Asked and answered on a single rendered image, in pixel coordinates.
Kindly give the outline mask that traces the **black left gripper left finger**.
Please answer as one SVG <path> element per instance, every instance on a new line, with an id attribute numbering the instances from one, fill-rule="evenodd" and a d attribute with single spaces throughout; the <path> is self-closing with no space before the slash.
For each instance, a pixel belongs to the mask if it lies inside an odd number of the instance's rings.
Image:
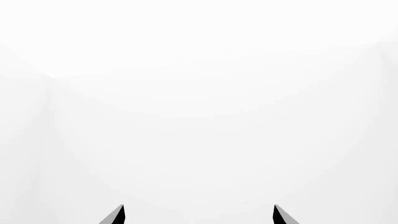
<path id="1" fill-rule="evenodd" d="M 120 205 L 98 224 L 124 224 L 125 219 L 124 205 Z"/>

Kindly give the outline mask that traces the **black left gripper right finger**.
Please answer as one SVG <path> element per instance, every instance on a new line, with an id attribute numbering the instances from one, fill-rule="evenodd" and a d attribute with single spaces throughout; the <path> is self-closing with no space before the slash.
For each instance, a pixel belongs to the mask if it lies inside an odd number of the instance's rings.
<path id="1" fill-rule="evenodd" d="M 274 224 L 300 224 L 279 205 L 274 205 L 272 219 Z"/>

